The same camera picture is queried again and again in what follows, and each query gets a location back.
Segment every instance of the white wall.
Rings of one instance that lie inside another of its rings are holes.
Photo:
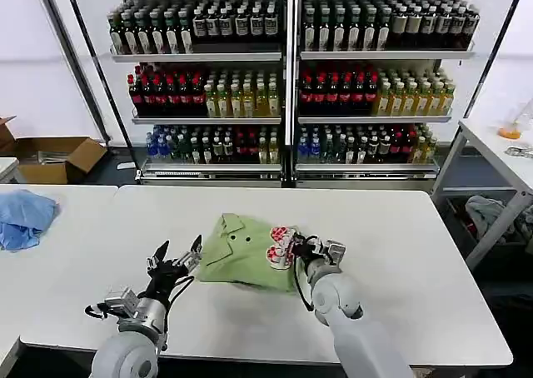
[[[1,116],[16,137],[101,139],[40,0],[3,0],[15,12],[2,20]]]

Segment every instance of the bottle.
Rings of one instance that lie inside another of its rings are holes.
[[[267,117],[270,116],[270,107],[268,106],[267,92],[265,91],[265,84],[263,82],[257,83],[256,94],[256,108],[257,116]]]
[[[232,89],[232,111],[234,117],[243,117],[241,109],[241,92],[239,91],[239,84],[233,83]]]
[[[217,92],[218,92],[218,111],[220,113],[220,117],[222,118],[228,117],[228,115],[230,114],[230,111],[228,110],[227,92],[226,92],[226,87],[224,86],[224,84],[217,85]]]
[[[465,11],[466,7],[459,7],[456,15],[451,19],[450,30],[447,38],[447,45],[450,48],[461,49],[462,32],[466,21]]]
[[[415,99],[413,109],[415,110],[415,116],[425,116],[426,106],[430,101],[431,84],[429,82],[422,82],[421,90]]]
[[[220,41],[220,28],[216,10],[211,7],[206,18],[207,35],[212,41]]]
[[[180,50],[177,45],[178,29],[176,27],[176,24],[174,23],[174,12],[172,10],[167,10],[163,13],[163,16],[165,17],[165,24],[167,26],[166,35],[170,53],[179,53]]]
[[[315,45],[315,9],[309,7],[306,9],[306,20],[303,25],[305,37],[305,50],[312,51]]]
[[[470,5],[468,14],[463,26],[463,33],[461,38],[461,49],[467,50],[470,46],[474,32],[476,31],[477,24],[480,22],[480,13],[477,7]]]
[[[243,89],[244,94],[242,97],[242,105],[244,108],[244,117],[251,118],[253,117],[253,113],[256,110],[256,102],[252,94],[250,83],[245,82]]]
[[[378,92],[376,101],[374,102],[374,105],[372,107],[373,116],[386,116],[390,88],[390,82],[383,82],[383,84],[381,84],[381,90]]]
[[[199,7],[194,11],[194,18],[192,19],[192,27],[194,35],[199,42],[204,42],[207,39],[207,25],[206,17]]]
[[[377,162],[378,163],[384,163],[385,160],[387,160],[389,157],[389,151],[391,149],[391,137],[388,135],[383,136],[380,138],[380,144],[377,148]]]
[[[366,10],[366,22],[363,26],[363,45],[362,50],[368,51],[372,49],[374,44],[374,33],[376,32],[375,23],[376,20],[376,8],[369,7]]]
[[[150,33],[152,35],[152,39],[154,41],[156,52],[159,54],[165,53],[166,48],[166,41],[163,40],[163,38],[166,37],[165,33],[162,31],[161,25],[159,23],[159,11],[158,10],[152,10],[150,12],[150,18],[152,20],[152,26],[150,29]]]
[[[318,50],[327,50],[327,43],[330,37],[330,8],[322,8],[321,25],[318,28]]]
[[[418,32],[422,22],[421,10],[420,6],[415,6],[413,12],[407,18],[404,44],[408,49],[414,49],[418,46]]]
[[[336,24],[333,28],[333,51],[340,51],[344,46],[344,12],[345,8],[336,10]]]
[[[389,102],[386,110],[387,116],[400,116],[400,107],[403,103],[403,91],[405,84],[399,81],[394,91],[391,91]]]
[[[365,74],[360,72],[351,89],[351,106],[358,114],[364,110],[365,102]]]
[[[437,108],[437,114],[439,116],[447,116],[450,112],[451,104],[453,103],[453,92],[456,90],[456,85],[454,83],[447,83],[446,90],[441,96],[441,103]]]
[[[437,18],[435,33],[433,34],[433,47],[435,49],[446,48],[446,38],[450,30],[452,16],[450,15],[451,7],[446,6],[442,14]]]
[[[392,16],[392,32],[390,34],[390,49],[397,49],[403,45],[403,36],[407,24],[407,7],[401,6],[399,10]]]
[[[270,110],[271,117],[280,116],[280,107],[275,82],[269,82],[268,84],[268,108]]]
[[[150,54],[152,53],[154,45],[150,41],[147,34],[147,25],[144,18],[144,12],[135,12],[133,13],[133,16],[135,17],[135,23],[137,25],[135,28],[135,35],[141,44],[139,52],[142,51],[144,54]]]
[[[401,116],[414,116],[416,109],[415,105],[415,96],[416,96],[416,87],[418,84],[416,82],[409,82],[407,85],[407,91],[404,96],[403,104],[400,106]]]
[[[135,29],[132,24],[132,15],[129,12],[123,12],[120,15],[122,19],[122,25],[124,26],[124,37],[126,37],[127,45],[132,55],[138,55],[141,47],[137,43],[135,38]]]
[[[265,32],[263,16],[259,13],[259,11],[259,7],[254,7],[252,9],[252,16],[250,17],[252,37],[255,39],[262,37]]]
[[[426,150],[426,138],[418,137],[418,144],[411,154],[411,158],[408,162],[417,164],[421,162],[422,153]]]
[[[111,12],[107,15],[107,21],[109,22],[109,35],[113,43],[113,47],[117,55],[127,55],[130,50],[127,45],[126,37],[124,36],[124,30],[120,18],[117,18],[115,12]]]
[[[355,51],[359,49],[359,17],[361,9],[358,7],[351,8],[351,24],[350,31],[348,32],[348,51]]]
[[[266,9],[265,34],[266,38],[273,41],[277,38],[277,14],[275,7],[269,6]]]
[[[425,116],[437,116],[438,107],[441,104],[441,96],[444,88],[443,82],[435,82],[433,87],[433,93],[429,96],[424,110]]]
[[[363,109],[365,114],[370,114],[377,97],[377,74],[372,73],[370,80],[365,85],[365,100]]]
[[[203,86],[204,91],[206,92],[206,107],[207,115],[210,118],[215,118],[220,115],[218,111],[218,101],[216,99],[215,93],[211,84],[206,84]]]
[[[189,22],[187,20],[187,11],[181,10],[178,12],[178,17],[180,18],[180,25],[181,28],[181,35],[182,35],[182,42],[183,42],[183,48],[185,49],[185,53],[192,53],[192,40],[191,40],[191,29],[189,28]],[[172,53],[179,53],[179,50],[176,47],[176,51],[174,52],[172,50]]]
[[[366,159],[366,152],[368,151],[368,138],[365,136],[361,137],[359,141],[359,146],[357,147],[357,160],[356,164],[362,164]]]
[[[383,51],[385,50],[386,42],[389,37],[389,29],[391,25],[391,14],[392,9],[390,7],[384,7],[381,10],[381,21],[377,30],[376,37],[376,50]]]

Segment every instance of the metal shelf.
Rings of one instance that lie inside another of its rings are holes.
[[[257,117],[257,118],[209,118],[209,117],[134,117],[133,124],[161,124],[161,125],[272,125],[279,124],[279,117]]]
[[[143,171],[159,175],[181,174],[279,174],[281,164],[183,164],[173,162],[147,162]]]
[[[298,117],[300,124],[408,124],[422,122],[448,122],[451,111],[447,116],[355,116],[355,117]]]
[[[250,53],[176,53],[156,55],[114,55],[112,59],[119,63],[140,62],[279,62],[281,52]]]
[[[302,60],[437,60],[469,59],[472,51],[339,51],[339,52],[300,52]]]
[[[435,163],[410,164],[296,164],[296,172],[316,174],[350,174],[350,173],[399,173],[399,172],[438,172],[439,167]]]

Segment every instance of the red bottle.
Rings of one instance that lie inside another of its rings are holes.
[[[357,74],[356,82],[352,85],[351,89],[351,106],[356,112],[363,110],[365,103],[365,74],[360,72]]]
[[[337,104],[339,102],[339,76],[335,72],[331,75],[330,87],[327,90],[326,103],[328,112],[332,113],[336,111]]]
[[[153,85],[148,81],[147,76],[141,77],[142,96],[144,98],[144,114],[153,116],[156,108],[156,94],[153,91]]]
[[[174,85],[174,78],[172,74],[167,74],[167,95],[168,95],[168,108],[171,114],[177,114],[182,99],[180,94]]]
[[[190,109],[192,106],[192,93],[185,74],[180,75],[180,98],[182,99],[182,106]]]
[[[365,101],[364,101],[364,110],[365,114],[370,114],[372,110],[372,105],[376,100],[377,94],[377,74],[373,73],[370,77],[370,80],[366,82],[365,86]]]
[[[132,99],[133,106],[137,110],[137,115],[141,116],[143,114],[142,106],[142,95],[141,95],[141,88],[139,88],[136,83],[133,81],[133,74],[127,75],[127,85],[128,85],[128,91],[130,93],[130,98]]]

